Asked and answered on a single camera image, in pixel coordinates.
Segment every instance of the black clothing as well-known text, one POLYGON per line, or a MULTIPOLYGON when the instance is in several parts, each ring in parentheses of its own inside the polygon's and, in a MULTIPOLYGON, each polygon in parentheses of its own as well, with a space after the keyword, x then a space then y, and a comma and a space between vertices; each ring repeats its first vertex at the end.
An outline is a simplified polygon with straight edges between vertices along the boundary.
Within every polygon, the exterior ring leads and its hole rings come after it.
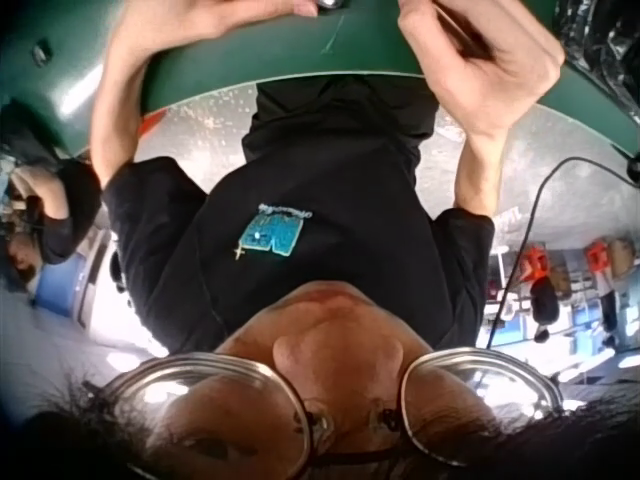
POLYGON ((69 218, 58 220, 41 213, 35 228, 44 263, 55 265, 76 251, 100 209, 100 183, 91 166, 68 160, 56 172, 64 185, 69 218))
POLYGON ((314 77, 258 89, 247 165, 206 196, 170 158, 123 167, 104 200, 143 324, 207 351, 313 280, 342 280, 434 348, 481 325, 489 218, 437 219, 414 191, 438 108, 423 80, 314 77))

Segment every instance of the white wall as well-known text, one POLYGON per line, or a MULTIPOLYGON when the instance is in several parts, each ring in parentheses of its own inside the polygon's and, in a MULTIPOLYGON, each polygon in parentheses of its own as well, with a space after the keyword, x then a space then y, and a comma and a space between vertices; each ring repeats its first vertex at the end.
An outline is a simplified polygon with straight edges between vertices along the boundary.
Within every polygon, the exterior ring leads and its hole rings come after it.
POLYGON ((0 400, 11 417, 33 414, 47 396, 64 391, 68 378, 105 384, 118 373, 106 361, 112 351, 71 320, 0 290, 0 400))

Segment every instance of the hand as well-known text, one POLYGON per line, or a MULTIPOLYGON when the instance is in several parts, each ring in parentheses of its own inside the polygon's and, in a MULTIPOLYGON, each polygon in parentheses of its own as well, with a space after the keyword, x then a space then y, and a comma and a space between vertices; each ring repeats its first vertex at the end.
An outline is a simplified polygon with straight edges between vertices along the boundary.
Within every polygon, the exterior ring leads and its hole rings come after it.
POLYGON ((127 0, 113 42, 147 58, 289 14, 315 17, 318 7, 314 0, 127 0))
POLYGON ((520 0, 438 1, 483 37, 491 60, 463 58, 433 0, 400 0, 400 29, 429 87, 467 135, 504 139, 558 81, 564 50, 520 0))

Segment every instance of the person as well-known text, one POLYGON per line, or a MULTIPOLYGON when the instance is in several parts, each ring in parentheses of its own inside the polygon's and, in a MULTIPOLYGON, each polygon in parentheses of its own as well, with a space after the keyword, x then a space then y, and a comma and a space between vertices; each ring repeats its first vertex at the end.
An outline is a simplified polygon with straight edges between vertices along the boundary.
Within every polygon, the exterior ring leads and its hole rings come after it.
POLYGON ((567 415, 530 367, 455 348, 474 345, 482 321, 509 130, 556 83, 564 52, 517 0, 440 3, 489 59, 458 53, 431 0, 402 0, 399 27, 426 83, 259 85, 247 164, 209 195, 172 158, 132 162, 150 59, 317 6, 126 4, 90 146, 135 310, 170 355, 85 384, 16 445, 55 452, 47 472, 66 478, 593 478, 609 472, 612 444, 631 451, 632 414, 567 415), (439 104, 467 140, 454 206, 434 219, 414 186, 439 104), (537 407, 554 410, 503 431, 470 388, 488 373, 469 362, 486 358, 533 379, 537 407))
POLYGON ((10 291, 22 291, 45 264, 74 254, 101 206, 100 184, 90 165, 65 161, 55 173, 22 165, 11 184, 27 206, 21 228, 0 236, 0 278, 10 291))

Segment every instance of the black bag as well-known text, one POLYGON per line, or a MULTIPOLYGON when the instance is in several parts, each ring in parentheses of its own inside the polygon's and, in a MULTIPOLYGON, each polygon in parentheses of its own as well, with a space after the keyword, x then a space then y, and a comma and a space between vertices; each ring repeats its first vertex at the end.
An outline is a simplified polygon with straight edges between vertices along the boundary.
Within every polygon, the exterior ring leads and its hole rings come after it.
POLYGON ((640 125, 640 1, 558 0, 554 30, 568 61, 640 125))

